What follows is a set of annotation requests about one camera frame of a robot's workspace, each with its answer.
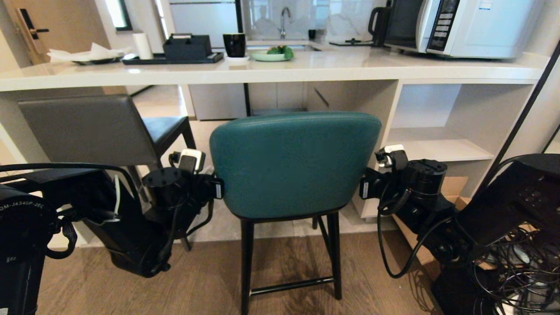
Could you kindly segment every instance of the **white napkin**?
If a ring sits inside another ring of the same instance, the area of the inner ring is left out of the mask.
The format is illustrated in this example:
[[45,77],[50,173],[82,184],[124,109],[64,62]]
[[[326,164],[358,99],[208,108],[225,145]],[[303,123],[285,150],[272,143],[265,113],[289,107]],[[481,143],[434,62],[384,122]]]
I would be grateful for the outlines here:
[[50,56],[51,62],[91,61],[91,60],[101,60],[101,59],[122,57],[128,54],[131,50],[132,47],[126,47],[123,49],[107,49],[101,45],[92,43],[91,50],[89,52],[71,54],[63,50],[50,49],[50,53],[47,53],[47,55]]

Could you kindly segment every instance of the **paper towel roll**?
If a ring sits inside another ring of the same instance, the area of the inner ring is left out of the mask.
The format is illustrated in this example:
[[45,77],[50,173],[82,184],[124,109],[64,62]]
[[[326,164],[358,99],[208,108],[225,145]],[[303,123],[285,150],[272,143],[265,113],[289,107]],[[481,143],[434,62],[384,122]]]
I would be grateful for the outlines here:
[[148,35],[146,33],[136,33],[132,34],[134,38],[134,43],[136,45],[136,51],[140,56],[140,59],[153,59],[152,49],[150,48],[150,41],[148,41]]

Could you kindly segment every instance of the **marble backsplash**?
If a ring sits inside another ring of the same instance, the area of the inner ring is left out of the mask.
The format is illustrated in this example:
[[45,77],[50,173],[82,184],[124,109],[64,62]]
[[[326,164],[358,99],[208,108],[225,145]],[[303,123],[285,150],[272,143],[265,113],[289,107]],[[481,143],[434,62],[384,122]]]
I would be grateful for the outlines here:
[[327,40],[356,38],[371,40],[367,24],[374,7],[386,0],[243,0],[248,37],[253,40],[279,39],[281,13],[286,39],[308,39],[310,29],[324,30]]

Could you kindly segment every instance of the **teal chair backrest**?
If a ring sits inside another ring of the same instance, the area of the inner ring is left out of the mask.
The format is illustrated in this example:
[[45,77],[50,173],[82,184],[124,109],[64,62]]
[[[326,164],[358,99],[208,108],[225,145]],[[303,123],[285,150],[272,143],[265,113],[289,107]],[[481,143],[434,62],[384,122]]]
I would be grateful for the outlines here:
[[381,130],[363,113],[249,117],[212,133],[210,150],[224,200],[235,215],[273,219],[346,205]]

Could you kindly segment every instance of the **white countertop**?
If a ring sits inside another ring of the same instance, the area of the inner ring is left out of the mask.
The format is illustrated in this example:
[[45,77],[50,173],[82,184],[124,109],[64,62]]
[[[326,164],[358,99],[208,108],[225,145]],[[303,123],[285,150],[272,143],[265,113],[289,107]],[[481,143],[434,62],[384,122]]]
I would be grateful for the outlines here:
[[[308,41],[287,45],[312,45],[326,51],[296,52],[291,61],[229,64],[169,64],[125,66],[122,63],[79,66],[47,63],[0,73],[0,91],[60,87],[220,84],[252,82],[301,82],[347,80],[446,80],[479,79],[492,83],[539,79],[547,58],[525,54],[515,61],[441,59],[429,55],[403,55],[388,49],[338,47]],[[248,45],[274,44],[254,41]]]

